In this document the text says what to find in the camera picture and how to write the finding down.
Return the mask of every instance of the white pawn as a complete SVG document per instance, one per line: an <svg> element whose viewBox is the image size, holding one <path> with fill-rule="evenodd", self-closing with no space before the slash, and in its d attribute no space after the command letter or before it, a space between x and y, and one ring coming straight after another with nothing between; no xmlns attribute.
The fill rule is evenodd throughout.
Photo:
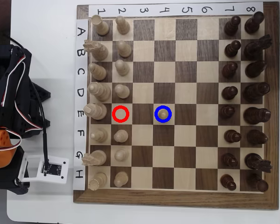
<svg viewBox="0 0 280 224"><path fill-rule="evenodd" d="M116 43L117 51L122 57L129 57L132 53L132 48L124 41L118 41Z"/></svg>
<svg viewBox="0 0 280 224"><path fill-rule="evenodd" d="M114 140L117 142L125 142L129 138L128 133L125 130L119 130L114 135Z"/></svg>
<svg viewBox="0 0 280 224"><path fill-rule="evenodd" d="M101 103L87 104L84 107L84 113L87 117L91 117L95 120L101 120L106 116L107 108Z"/></svg>
<svg viewBox="0 0 280 224"><path fill-rule="evenodd" d="M106 83L90 83L87 90L99 101L106 101L111 95L111 89Z"/></svg>
<svg viewBox="0 0 280 224"><path fill-rule="evenodd" d="M122 60L117 60L115 62L115 68L118 74L120 74L121 76L125 76L130 70L129 65Z"/></svg>
<svg viewBox="0 0 280 224"><path fill-rule="evenodd" d="M99 66L95 63L90 63L88 65L88 69L96 80L103 80L104 78L106 78L107 72L106 69L104 69L102 66Z"/></svg>
<svg viewBox="0 0 280 224"><path fill-rule="evenodd" d="M98 128L96 131L90 134L90 137L97 142L104 142L108 137L108 133L105 129Z"/></svg>
<svg viewBox="0 0 280 224"><path fill-rule="evenodd" d="M122 187L125 185L129 180L128 175L126 172L119 172L116 174L115 179L114 179L114 185L118 188Z"/></svg>
<svg viewBox="0 0 280 224"><path fill-rule="evenodd" d="M114 90L117 96L122 99L128 98L130 95L130 89L126 85L118 84L115 86Z"/></svg>

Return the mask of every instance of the light square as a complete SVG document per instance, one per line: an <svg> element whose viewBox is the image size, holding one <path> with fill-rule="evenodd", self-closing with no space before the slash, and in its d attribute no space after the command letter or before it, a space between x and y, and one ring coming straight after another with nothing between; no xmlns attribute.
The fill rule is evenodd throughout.
<svg viewBox="0 0 280 224"><path fill-rule="evenodd" d="M174 167L174 147L153 146L153 167Z"/></svg>

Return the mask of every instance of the table surface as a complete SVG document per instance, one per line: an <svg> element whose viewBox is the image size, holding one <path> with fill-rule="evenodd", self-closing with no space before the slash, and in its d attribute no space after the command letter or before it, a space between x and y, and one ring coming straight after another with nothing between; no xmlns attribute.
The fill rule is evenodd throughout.
<svg viewBox="0 0 280 224"><path fill-rule="evenodd" d="M192 0L118 0L127 3L183 3ZM102 0L100 4L114 4ZM98 4L93 0L17 0L12 1L11 36L33 55L30 77L50 91L51 99L43 103L51 121L48 129L50 155L70 158L67 184L31 183L29 192L18 196L7 193L7 215L14 221L42 223L280 223L279 210L226 210L156 206L125 206L73 203L74 151L74 70L77 5ZM24 140L24 150L42 153L42 135Z"/></svg>

